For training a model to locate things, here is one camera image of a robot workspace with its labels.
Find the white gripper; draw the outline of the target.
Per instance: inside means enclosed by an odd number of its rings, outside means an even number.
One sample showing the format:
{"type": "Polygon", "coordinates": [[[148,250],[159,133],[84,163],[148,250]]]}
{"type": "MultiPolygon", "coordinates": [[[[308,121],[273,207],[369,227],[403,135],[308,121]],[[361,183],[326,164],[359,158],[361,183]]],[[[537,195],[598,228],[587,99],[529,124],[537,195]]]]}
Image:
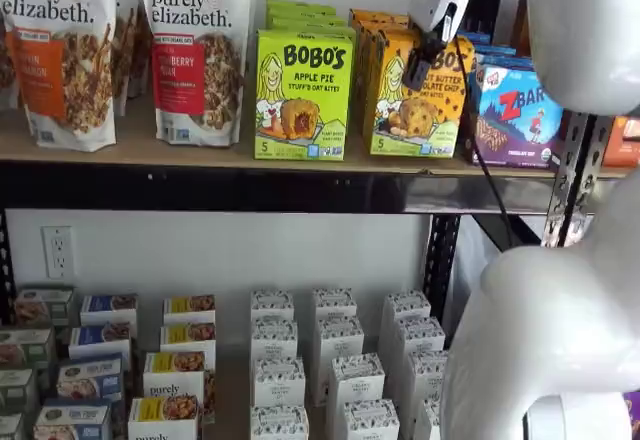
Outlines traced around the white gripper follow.
{"type": "Polygon", "coordinates": [[[443,41],[451,41],[462,22],[469,0],[410,0],[408,16],[418,28],[403,74],[404,85],[420,91],[443,41]]]}

